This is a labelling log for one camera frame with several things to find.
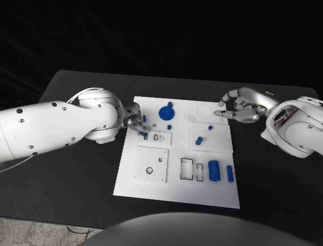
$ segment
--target blue object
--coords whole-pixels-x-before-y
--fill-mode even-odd
[[[210,166],[210,180],[214,182],[221,181],[220,162],[217,160],[211,160],[208,162],[208,166]]]
[[[159,116],[163,120],[171,120],[175,117],[173,104],[169,102],[168,106],[163,107],[159,111]]]
[[[228,179],[230,179],[230,182],[234,182],[233,166],[227,166],[227,169],[228,169]]]
[[[202,144],[202,141],[204,141],[204,138],[202,137],[198,137],[197,145],[201,145]]]

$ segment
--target black table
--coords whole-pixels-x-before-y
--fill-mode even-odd
[[[67,101],[90,87],[109,89],[122,101],[135,96],[220,101],[244,86],[284,100],[318,97],[303,87],[61,71],[41,102]],[[323,157],[299,159],[267,142],[266,119],[250,125],[230,121],[230,126],[241,210],[114,196],[124,129],[114,142],[84,139],[0,174],[0,217],[104,229],[143,215],[204,212],[246,218],[323,245]]]

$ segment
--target round hole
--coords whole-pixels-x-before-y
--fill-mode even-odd
[[[153,168],[148,168],[148,169],[146,169],[146,173],[148,173],[148,174],[152,174],[152,173],[153,173]]]

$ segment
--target robotic hand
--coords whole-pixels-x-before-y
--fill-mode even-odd
[[[78,98],[80,105],[71,103]],[[52,101],[0,111],[0,162],[64,148],[85,137],[104,144],[120,128],[148,132],[140,105],[122,103],[103,88],[81,91],[68,102]]]
[[[234,106],[238,111],[215,111],[215,115],[254,123],[264,115],[267,128],[263,138],[289,154],[306,158],[315,151],[323,155],[323,101],[300,97],[282,101],[272,92],[259,92],[243,87],[225,94],[220,106],[237,97]]]

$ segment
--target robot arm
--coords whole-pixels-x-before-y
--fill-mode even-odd
[[[101,88],[85,90],[78,99],[80,106],[52,101],[0,111],[0,162],[64,148],[84,137],[104,144],[127,126],[148,132],[137,103],[124,107]]]
[[[215,115],[254,123],[264,115],[267,129],[261,136],[289,154],[306,158],[315,151],[323,155],[323,101],[309,97],[282,102],[272,93],[251,88],[231,91],[221,99],[220,106],[237,97],[234,111],[215,111]]]

